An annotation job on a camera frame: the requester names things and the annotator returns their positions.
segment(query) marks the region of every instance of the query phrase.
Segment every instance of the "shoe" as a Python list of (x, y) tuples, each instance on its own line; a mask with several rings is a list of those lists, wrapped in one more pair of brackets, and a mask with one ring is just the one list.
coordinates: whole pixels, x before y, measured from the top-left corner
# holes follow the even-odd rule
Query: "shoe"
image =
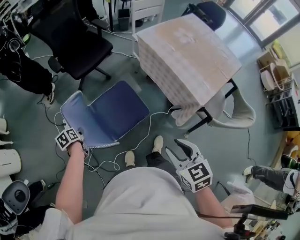
[(46, 185), (46, 183), (45, 183), (45, 181), (43, 179), (40, 180), (40, 182), (42, 183), (43, 191), (44, 191), (47, 185)]
[(164, 145), (164, 139), (162, 136), (157, 136), (154, 139), (154, 144), (153, 144), (153, 150), (152, 152), (159, 152), (161, 153), (161, 150), (163, 149), (163, 145)]
[(252, 167), (253, 166), (247, 167), (243, 171), (243, 176), (246, 176), (246, 183), (249, 183), (253, 180)]
[(135, 154), (133, 151), (128, 151), (125, 155), (126, 167), (135, 166)]
[(49, 104), (51, 104), (54, 100), (54, 90), (55, 90), (55, 84), (54, 83), (51, 83), (52, 85), (52, 90), (51, 90), (51, 93), (49, 96), (47, 96), (47, 100), (49, 102)]

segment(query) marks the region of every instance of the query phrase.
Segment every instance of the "hand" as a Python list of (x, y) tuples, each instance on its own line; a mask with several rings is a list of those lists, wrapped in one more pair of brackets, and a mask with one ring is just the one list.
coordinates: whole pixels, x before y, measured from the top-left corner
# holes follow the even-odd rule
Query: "hand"
[(74, 142), (73, 144), (71, 144), (68, 147), (67, 150), (68, 150), (70, 156), (83, 154), (83, 157), (84, 157), (83, 147), (82, 147), (82, 145), (81, 145), (81, 143), (79, 141)]

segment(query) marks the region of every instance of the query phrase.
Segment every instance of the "floor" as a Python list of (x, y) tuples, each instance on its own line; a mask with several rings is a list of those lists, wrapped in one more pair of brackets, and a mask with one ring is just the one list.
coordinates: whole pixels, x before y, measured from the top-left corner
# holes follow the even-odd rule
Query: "floor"
[[(199, 1), (166, 0), (163, 21), (180, 16), (187, 4), (191, 2), (197, 3)], [(255, 61), (261, 49), (230, 14), (227, 14), (226, 22), (222, 28), (217, 30), (217, 34), (242, 62), (243, 67), (233, 79), (245, 99), (256, 111), (256, 123), (249, 129), (251, 134), (250, 156), (256, 160), (257, 164), (269, 165), (275, 156), (282, 133), (273, 130), (271, 115), (265, 107), (266, 97), (262, 91), (258, 66)], [(112, 42), (114, 51), (131, 54), (130, 41), (107, 33), (104, 33), (104, 37)], [(26, 52), (29, 53), (31, 58), (52, 55), (50, 48), (35, 37), (32, 37), (30, 40)], [(41, 65), (49, 68), (47, 60), (48, 57), (37, 59)], [(112, 79), (107, 81), (100, 73), (96, 71), (91, 72), (83, 86), (83, 93), (89, 102), (113, 86), (117, 81), (125, 80), (143, 99), (151, 113), (167, 111), (167, 99), (156, 84), (146, 79), (145, 73), (140, 69), (137, 60), (119, 54), (112, 54), (100, 67), (104, 71), (111, 73)], [(51, 120), (53, 120), (55, 113), (60, 110), (60, 106), (77, 90), (79, 85), (79, 82), (72, 79), (68, 74), (59, 74), (59, 77), (56, 83), (56, 98), (47, 113)], [(0, 115), (5, 114), (10, 131), (10, 135), (4, 139), (10, 139), (15, 142), (12, 148), (16, 149), (22, 158), (22, 170), (17, 174), (17, 177), (28, 179), (30, 182), (44, 179), (50, 184), (57, 181), (55, 175), (63, 168), (64, 163), (55, 154), (54, 138), (58, 132), (55, 126), (46, 119), (44, 108), (41, 105), (36, 105), (36, 102), (40, 99), (41, 96), (26, 92), (12, 82), (0, 82)], [(232, 112), (232, 99), (228, 99), (226, 110), (229, 113)], [(100, 162), (114, 160), (114, 157), (119, 152), (134, 148), (146, 136), (149, 121), (148, 118), (134, 128), (120, 141), (119, 146), (95, 150), (94, 154), (97, 159)], [(61, 123), (60, 116), (57, 117), (57, 122)], [(153, 116), (150, 136), (135, 151), (136, 164), (138, 166), (146, 165), (145, 155), (150, 153), (152, 142), (157, 135), (164, 137), (165, 146), (171, 147), (175, 153), (183, 156), (183, 153), (175, 147), (173, 140), (182, 138), (186, 130), (197, 122), (198, 118), (194, 117), (184, 127), (177, 128), (174, 124), (174, 119), (170, 115), (158, 114)], [(195, 143), (204, 157), (208, 159), (214, 174), (211, 187), (217, 198), (223, 200), (225, 193), (220, 187), (216, 187), (216, 182), (226, 183), (235, 178), (240, 178), (243, 169), (253, 164), (246, 158), (247, 130), (202, 126), (190, 134), (188, 140)], [(58, 150), (58, 154), (65, 161), (68, 160), (65, 152)], [(117, 162), (124, 166), (124, 155), (119, 156)], [(110, 163), (104, 164), (104, 167), (110, 170), (113, 169), (113, 165)], [(99, 172), (105, 182), (113, 175), (113, 173), (103, 170)], [(59, 179), (62, 177), (62, 172), (58, 174), (58, 177)], [(254, 182), (251, 185), (251, 189), (254, 190), (257, 184), (257, 182)], [(58, 184), (46, 192), (36, 204), (43, 205), (54, 202), (57, 189)], [(103, 192), (99, 176), (85, 169), (83, 189), (83, 216), (88, 218), (93, 214)], [(194, 198), (191, 194), (187, 193), (187, 197), (194, 203)]]

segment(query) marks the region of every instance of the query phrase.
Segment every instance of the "white chair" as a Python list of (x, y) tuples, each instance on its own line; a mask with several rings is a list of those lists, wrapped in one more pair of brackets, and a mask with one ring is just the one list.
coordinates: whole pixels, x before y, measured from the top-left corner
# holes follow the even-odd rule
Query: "white chair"
[[(245, 101), (240, 90), (235, 82), (231, 79), (228, 83), (232, 83), (233, 87), (224, 95), (220, 90), (204, 107), (199, 109), (197, 115), (202, 119), (201, 122), (193, 126), (184, 135), (188, 138), (188, 135), (207, 123), (209, 126), (217, 128), (234, 128), (244, 129), (252, 126), (256, 119), (254, 109)], [(226, 99), (233, 96), (233, 113), (231, 118), (227, 122), (220, 122), (217, 120), (222, 114), (225, 108)]]
[(157, 15), (157, 23), (161, 23), (165, 0), (132, 0), (131, 6), (131, 29), (132, 29), (132, 53), (140, 60), (135, 52), (135, 41), (137, 36), (135, 33), (136, 20)]

